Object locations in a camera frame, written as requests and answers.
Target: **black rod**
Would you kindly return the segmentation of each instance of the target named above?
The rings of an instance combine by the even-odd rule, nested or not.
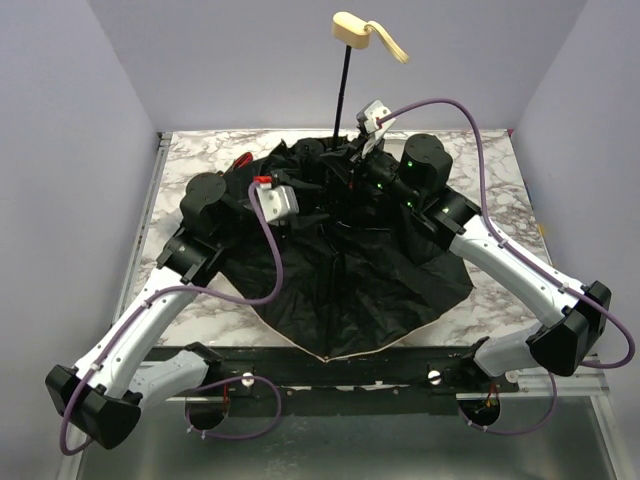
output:
[[[338,130],[340,130],[340,118],[342,117],[342,104],[344,103],[344,90],[347,87],[347,75],[349,74],[349,62],[351,61],[351,46],[347,45],[344,51],[344,65],[342,66],[342,80],[340,80],[340,92],[338,93],[338,108],[336,109],[336,122],[333,126],[333,141],[331,149],[338,148]]]

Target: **gray wall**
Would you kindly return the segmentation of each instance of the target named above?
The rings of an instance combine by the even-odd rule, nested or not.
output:
[[[640,3],[590,0],[516,127],[514,146],[553,260],[613,290],[640,340]],[[599,344],[616,360],[611,325]],[[640,361],[611,371],[613,406],[640,472]]]
[[[44,378],[109,326],[157,137],[84,0],[0,8],[0,478],[55,478]]]
[[[344,45],[331,18],[347,10],[385,25],[411,56],[377,39],[354,52],[345,125],[374,98],[387,105],[450,96],[483,127],[513,127],[585,0],[89,0],[149,116],[162,130],[326,127]],[[462,127],[451,108],[403,127]]]

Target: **gray floor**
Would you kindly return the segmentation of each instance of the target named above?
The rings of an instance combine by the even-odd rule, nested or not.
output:
[[[508,399],[497,425],[539,419],[548,399]],[[475,432],[456,417],[286,418],[244,442],[186,434],[181,402],[146,412],[118,448],[92,446],[79,478],[107,479],[607,479],[614,478],[588,398],[561,398],[554,419],[520,437]],[[263,419],[233,419],[229,433]]]

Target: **black garment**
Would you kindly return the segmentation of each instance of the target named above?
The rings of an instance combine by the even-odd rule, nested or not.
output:
[[[473,284],[463,261],[420,237],[409,210],[375,189],[347,188],[321,155],[330,139],[281,143],[264,159],[225,174],[244,201],[254,175],[284,169],[324,185],[296,188],[299,228],[274,233],[284,264],[280,295],[256,312],[296,345],[333,358],[378,350],[464,300]],[[275,267],[260,236],[234,248],[222,273],[247,298],[268,294]]]

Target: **marble tabletop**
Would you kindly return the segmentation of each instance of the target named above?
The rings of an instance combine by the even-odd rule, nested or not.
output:
[[[342,134],[355,135],[345,130]],[[387,134],[385,149],[400,157],[404,140],[416,132]],[[479,203],[478,159],[471,132],[429,132],[438,136],[453,157],[449,184]],[[226,170],[244,152],[266,155],[281,140],[292,145],[304,137],[330,136],[329,130],[198,131],[173,134],[153,207],[142,259],[131,292],[137,294],[155,266],[155,259],[180,223],[179,203],[189,179],[201,172]],[[483,131],[487,164],[488,204],[502,229],[548,261],[511,141],[504,130]],[[416,330],[394,346],[470,345],[486,335],[504,335],[529,325],[534,317],[511,293],[474,265],[467,263],[475,286],[471,295],[435,322]],[[221,274],[210,287],[239,295]],[[159,345],[182,346],[191,342],[212,346],[291,346],[247,306],[201,295],[161,336]]]

